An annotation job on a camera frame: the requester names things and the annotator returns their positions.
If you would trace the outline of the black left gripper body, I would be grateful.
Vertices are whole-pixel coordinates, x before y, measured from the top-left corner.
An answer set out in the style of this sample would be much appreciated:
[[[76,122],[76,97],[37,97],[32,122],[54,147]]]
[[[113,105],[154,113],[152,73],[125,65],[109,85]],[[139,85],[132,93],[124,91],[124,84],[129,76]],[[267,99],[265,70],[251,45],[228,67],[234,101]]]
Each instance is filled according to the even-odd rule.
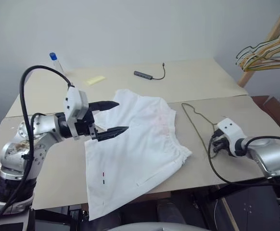
[[[89,108],[82,119],[77,119],[76,131],[79,136],[90,136],[93,140],[97,140],[99,135],[95,127],[93,111],[100,110],[100,102],[89,103]]]

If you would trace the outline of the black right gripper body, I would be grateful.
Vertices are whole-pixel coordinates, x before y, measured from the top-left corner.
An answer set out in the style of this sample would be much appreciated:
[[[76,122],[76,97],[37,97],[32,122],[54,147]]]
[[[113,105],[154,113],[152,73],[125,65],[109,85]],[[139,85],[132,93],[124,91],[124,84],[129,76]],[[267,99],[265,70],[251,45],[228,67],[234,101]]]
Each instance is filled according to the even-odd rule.
[[[226,153],[230,154],[230,149],[229,149],[229,140],[224,136],[214,136],[213,137],[213,152],[215,154],[219,153]]]

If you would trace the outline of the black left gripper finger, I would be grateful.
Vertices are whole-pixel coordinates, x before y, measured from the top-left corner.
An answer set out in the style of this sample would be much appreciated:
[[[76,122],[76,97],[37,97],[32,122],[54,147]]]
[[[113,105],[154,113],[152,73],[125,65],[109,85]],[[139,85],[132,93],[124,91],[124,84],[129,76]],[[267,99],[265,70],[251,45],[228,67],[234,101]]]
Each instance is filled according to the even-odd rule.
[[[110,110],[114,107],[117,107],[119,103],[114,101],[100,101],[98,102],[98,111]]]
[[[97,132],[97,140],[104,141],[104,140],[115,138],[116,136],[125,132],[128,128],[129,127],[114,127],[114,128],[109,128],[103,132]]]

